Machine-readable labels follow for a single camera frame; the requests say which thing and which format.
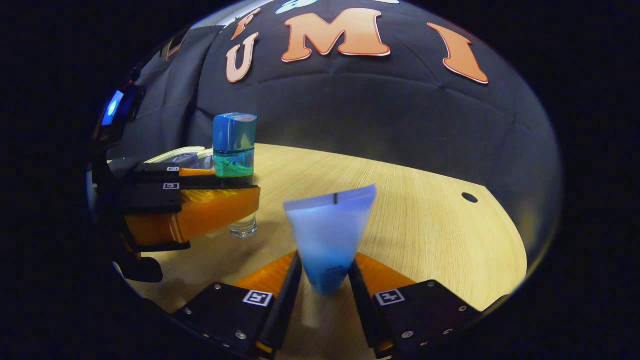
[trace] wooden table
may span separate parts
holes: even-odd
[[[417,282],[435,279],[482,311],[524,279],[527,258],[507,213],[483,186],[429,172],[327,152],[256,144],[258,231],[239,240],[226,229],[191,240],[189,250],[144,253],[164,280],[129,281],[172,313],[212,282],[234,284],[296,249],[282,203],[375,183],[378,189],[358,251]],[[472,203],[462,193],[478,199]],[[303,274],[289,330],[276,358],[374,359],[344,281],[316,295]]]

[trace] black fabric backdrop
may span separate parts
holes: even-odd
[[[6,188],[20,197],[10,202],[6,231],[6,244],[18,247],[15,271],[5,272],[15,274],[17,296],[5,306],[2,354],[224,358],[141,307],[88,232],[84,181],[96,116],[131,65],[229,4],[22,2],[4,12],[13,40],[4,54],[10,96],[3,109],[15,156]],[[425,358],[639,358],[637,224],[629,226],[638,209],[637,90],[630,80],[637,4],[424,6],[487,41],[528,80],[557,131],[567,184],[558,235],[531,278],[472,332]],[[13,293],[12,283],[6,290]]]
[[[562,175],[545,111],[516,70],[482,40],[411,4],[323,0],[283,14],[273,1],[233,41],[226,28],[196,28],[169,61],[155,56],[137,84],[148,88],[138,118],[110,157],[152,158],[183,146],[211,147],[213,116],[256,114],[256,141],[336,152],[418,168],[481,184],[520,232],[528,264],[542,253],[560,214]],[[379,10],[389,56],[337,50],[284,63],[287,19],[314,12],[327,22],[348,8]],[[472,42],[487,85],[442,63],[447,48],[428,22]],[[227,52],[259,32],[249,73],[227,81]],[[237,54],[242,64],[244,46]]]

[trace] blue bottle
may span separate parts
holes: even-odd
[[[227,113],[213,119],[213,161],[216,176],[230,184],[253,185],[255,115]],[[255,214],[228,227],[237,238],[247,238],[257,230]]]

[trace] letter m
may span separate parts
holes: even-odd
[[[305,39],[322,55],[333,49],[340,35],[344,33],[344,43],[338,51],[345,55],[386,56],[391,53],[389,46],[382,44],[376,18],[382,15],[373,9],[347,9],[329,24],[314,13],[292,17],[285,22],[291,28],[289,50],[282,55],[282,61],[304,60],[311,56],[311,49],[305,46]]]

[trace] blue light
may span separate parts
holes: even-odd
[[[111,105],[109,105],[109,116],[112,116],[113,112],[116,111],[116,105],[118,105],[118,101],[111,101]]]
[[[111,102],[109,103],[109,107],[107,107],[107,111],[105,111],[104,117],[102,118],[101,126],[111,125],[113,122],[113,117],[116,114],[116,110],[118,109],[118,105],[120,105],[120,101],[124,94],[122,92],[116,91],[116,93],[111,98]]]

